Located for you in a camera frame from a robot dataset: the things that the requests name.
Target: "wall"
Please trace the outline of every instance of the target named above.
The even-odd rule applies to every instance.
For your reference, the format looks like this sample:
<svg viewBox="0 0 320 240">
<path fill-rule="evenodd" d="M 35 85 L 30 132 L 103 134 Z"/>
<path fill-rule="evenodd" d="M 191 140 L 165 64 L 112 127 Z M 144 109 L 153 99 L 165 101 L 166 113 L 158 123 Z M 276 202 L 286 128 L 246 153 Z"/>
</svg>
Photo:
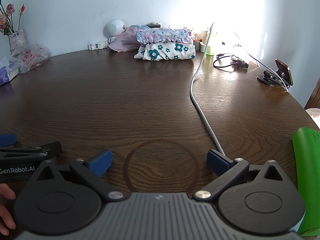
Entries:
<svg viewBox="0 0 320 240">
<path fill-rule="evenodd" d="M 124 20 L 127 26 L 161 21 L 164 27 L 188 25 L 200 30 L 216 20 L 215 28 L 233 35 L 228 27 L 222 27 L 229 25 L 256 57 L 259 58 L 263 51 L 262 61 L 265 64 L 275 68 L 275 58 L 286 62 L 292 69 L 295 83 L 290 92 L 304 105 L 312 92 L 311 87 L 315 85 L 314 79 L 320 76 L 320 73 L 305 74 L 301 68 L 302 60 L 306 62 L 303 55 L 308 55 L 307 68 L 316 67 L 316 54 L 308 52 L 316 48 L 320 35 L 316 23 L 310 21 L 320 17 L 320 10 L 310 3 L 319 4 L 320 0 L 295 1 L 3 0 L 5 5 L 9 2 L 15 5 L 13 20 L 16 24 L 18 9 L 25 4 L 20 26 L 26 29 L 28 42 L 45 44 L 53 55 L 87 49 L 90 42 L 107 40 L 103 29 L 113 18 Z M 304 35 L 304 25 L 312 28 L 306 33 L 308 38 Z M 7 37 L 0 38 L 0 59 L 9 55 Z"/>
</svg>

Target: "dark brown tabletop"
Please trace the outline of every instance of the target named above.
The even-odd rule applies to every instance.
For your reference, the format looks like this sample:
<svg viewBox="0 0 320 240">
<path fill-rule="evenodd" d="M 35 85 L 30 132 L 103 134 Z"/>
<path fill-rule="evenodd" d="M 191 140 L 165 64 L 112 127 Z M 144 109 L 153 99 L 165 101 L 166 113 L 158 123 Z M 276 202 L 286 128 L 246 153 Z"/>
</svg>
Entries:
<svg viewBox="0 0 320 240">
<path fill-rule="evenodd" d="M 200 189 L 215 178 L 206 153 L 216 149 L 189 97 L 202 53 L 154 62 L 135 53 L 78 51 L 18 75 L 0 88 L 0 134 L 15 133 L 19 146 L 59 140 L 57 163 L 109 148 L 103 178 L 127 194 Z M 258 82 L 259 67 L 215 69 L 213 59 L 206 57 L 194 96 L 225 154 L 277 160 L 296 184 L 291 137 L 316 124 L 284 89 Z M 18 194 L 25 182 L 9 185 Z"/>
</svg>

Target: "cable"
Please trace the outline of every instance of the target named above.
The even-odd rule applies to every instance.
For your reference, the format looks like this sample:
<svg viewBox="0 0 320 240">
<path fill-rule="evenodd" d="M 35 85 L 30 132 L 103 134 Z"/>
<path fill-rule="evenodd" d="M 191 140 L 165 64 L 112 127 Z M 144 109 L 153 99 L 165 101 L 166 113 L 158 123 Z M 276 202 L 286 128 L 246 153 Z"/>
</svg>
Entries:
<svg viewBox="0 0 320 240">
<path fill-rule="evenodd" d="M 241 43 L 243 43 L 243 42 L 241 41 L 241 39 L 239 38 L 238 34 L 236 34 L 236 32 L 235 32 L 229 25 L 228 25 L 228 27 L 229 27 L 229 28 L 234 32 L 234 34 L 238 37 L 239 41 L 240 41 Z M 247 49 L 245 48 L 245 46 L 242 46 L 242 47 L 243 47 L 244 50 L 248 53 L 248 55 L 249 55 L 250 57 L 252 57 L 256 62 L 259 62 L 261 65 L 265 66 L 268 70 L 270 70 L 273 74 L 275 74 L 275 75 L 281 80 L 281 82 L 283 83 L 284 89 L 289 93 L 289 90 L 288 90 L 288 88 L 287 88 L 287 85 L 284 83 L 283 79 L 282 79 L 273 69 L 271 69 L 271 68 L 269 68 L 268 66 L 264 65 L 262 62 L 258 61 L 254 56 L 252 56 L 252 55 L 247 51 Z"/>
<path fill-rule="evenodd" d="M 216 135 L 214 134 L 213 130 L 211 129 L 210 124 L 208 123 L 208 121 L 207 121 L 204 113 L 202 112 L 200 106 L 198 105 L 198 103 L 197 103 L 197 101 L 195 100 L 195 97 L 193 96 L 193 93 L 192 93 L 193 82 L 194 82 L 195 77 L 197 76 L 197 74 L 198 74 L 198 72 L 199 72 L 199 70 L 200 70 L 200 67 L 201 67 L 201 65 L 202 65 L 202 63 L 203 63 L 203 60 L 204 60 L 204 57 L 205 57 L 205 53 L 207 52 L 207 47 L 208 47 L 209 40 L 210 40 L 210 37 L 211 37 L 211 32 L 212 32 L 213 24 L 214 24 L 214 22 L 213 22 L 212 25 L 211 25 L 210 34 L 209 34 L 208 41 L 207 41 L 207 44 L 206 44 L 205 49 L 204 49 L 203 57 L 202 57 L 202 59 L 201 59 L 201 61 L 200 61 L 200 64 L 199 64 L 199 67 L 198 67 L 196 73 L 193 75 L 193 77 L 192 77 L 192 79 L 191 79 L 191 83 L 190 83 L 190 98 L 191 98 L 192 103 L 193 103 L 194 106 L 196 107 L 198 113 L 200 114 L 201 119 L 203 120 L 205 126 L 207 127 L 207 129 L 208 129 L 208 131 L 209 131 L 209 133 L 210 133 L 210 135 L 211 135 L 214 143 L 216 144 L 216 146 L 217 146 L 217 148 L 218 148 L 218 151 L 219 151 L 221 154 L 225 155 L 224 152 L 223 152 L 223 150 L 222 150 L 222 147 L 221 147 L 221 145 L 220 145 L 220 143 L 219 143 L 219 141 L 218 141 L 218 139 L 217 139 L 217 137 L 216 137 Z"/>
<path fill-rule="evenodd" d="M 232 53 L 218 54 L 218 55 L 217 55 L 217 59 L 213 62 L 213 66 L 214 66 L 214 67 L 217 67 L 217 68 L 223 68 L 223 67 L 229 67 L 229 66 L 235 65 L 235 63 L 232 63 L 232 64 L 230 64 L 230 65 L 226 65 L 226 66 L 216 66 L 216 65 L 214 64 L 214 63 L 216 63 L 218 60 L 220 60 L 220 59 L 222 59 L 222 58 L 224 58 L 224 57 L 233 57 L 233 56 L 234 56 L 234 54 L 232 54 Z"/>
</svg>

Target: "white round speaker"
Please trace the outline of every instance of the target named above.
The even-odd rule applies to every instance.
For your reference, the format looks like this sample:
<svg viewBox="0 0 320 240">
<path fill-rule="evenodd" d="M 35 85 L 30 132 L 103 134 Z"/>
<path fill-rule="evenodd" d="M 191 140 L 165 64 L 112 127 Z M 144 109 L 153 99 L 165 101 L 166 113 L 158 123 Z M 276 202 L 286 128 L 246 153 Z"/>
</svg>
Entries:
<svg viewBox="0 0 320 240">
<path fill-rule="evenodd" d="M 107 33 L 111 37 L 117 37 L 125 31 L 125 23 L 123 20 L 113 19 L 110 22 L 108 22 L 106 29 Z"/>
</svg>

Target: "gray ribbed panel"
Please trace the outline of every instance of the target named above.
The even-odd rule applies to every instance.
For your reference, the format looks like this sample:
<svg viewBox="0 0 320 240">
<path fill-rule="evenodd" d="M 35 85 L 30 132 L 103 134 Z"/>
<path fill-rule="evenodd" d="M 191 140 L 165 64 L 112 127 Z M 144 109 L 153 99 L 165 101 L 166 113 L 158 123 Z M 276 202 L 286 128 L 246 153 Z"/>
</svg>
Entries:
<svg viewBox="0 0 320 240">
<path fill-rule="evenodd" d="M 17 240 L 261 240 L 226 225 L 208 203 L 186 193 L 132 193 L 123 202 L 109 203 L 86 228 L 64 236 L 23 232 Z M 274 240 L 303 240 L 296 233 Z"/>
</svg>

